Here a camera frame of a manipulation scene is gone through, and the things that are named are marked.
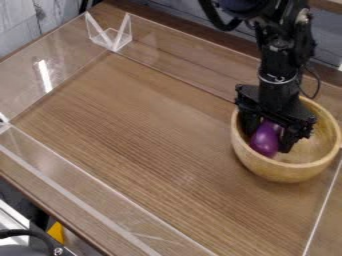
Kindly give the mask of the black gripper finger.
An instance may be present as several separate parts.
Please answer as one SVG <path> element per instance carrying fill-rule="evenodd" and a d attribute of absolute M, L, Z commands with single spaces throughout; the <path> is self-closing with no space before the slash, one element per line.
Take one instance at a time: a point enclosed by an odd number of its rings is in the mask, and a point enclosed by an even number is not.
<path fill-rule="evenodd" d="M 242 131 L 249 137 L 252 137 L 261 125 L 261 120 L 262 120 L 261 109 L 241 108 L 240 115 L 241 115 L 240 119 L 241 119 Z"/>
<path fill-rule="evenodd" d="M 280 139 L 280 152 L 289 153 L 301 139 L 309 139 L 313 133 L 313 124 L 290 124 Z"/>

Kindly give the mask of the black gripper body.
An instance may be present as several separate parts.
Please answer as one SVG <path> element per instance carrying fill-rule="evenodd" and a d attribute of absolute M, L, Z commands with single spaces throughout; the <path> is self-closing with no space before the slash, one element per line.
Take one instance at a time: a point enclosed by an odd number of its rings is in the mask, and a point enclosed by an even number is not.
<path fill-rule="evenodd" d="M 300 99 L 301 79 L 294 76 L 285 81 L 260 78 L 260 85 L 236 86 L 236 104 L 241 108 L 260 108 L 266 118 L 284 129 L 290 124 L 314 124 L 317 117 Z"/>

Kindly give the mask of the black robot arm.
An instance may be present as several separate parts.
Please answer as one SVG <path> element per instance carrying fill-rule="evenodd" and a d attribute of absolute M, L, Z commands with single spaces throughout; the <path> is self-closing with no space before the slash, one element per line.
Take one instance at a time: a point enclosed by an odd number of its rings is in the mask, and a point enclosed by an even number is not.
<path fill-rule="evenodd" d="M 236 104 L 246 135 L 262 120 L 284 128 L 280 151 L 288 153 L 312 135 L 317 117 L 305 107 L 302 77 L 314 56 L 309 0 L 198 0 L 211 24 L 228 32 L 240 25 L 256 32 L 261 65 L 258 85 L 236 86 Z"/>

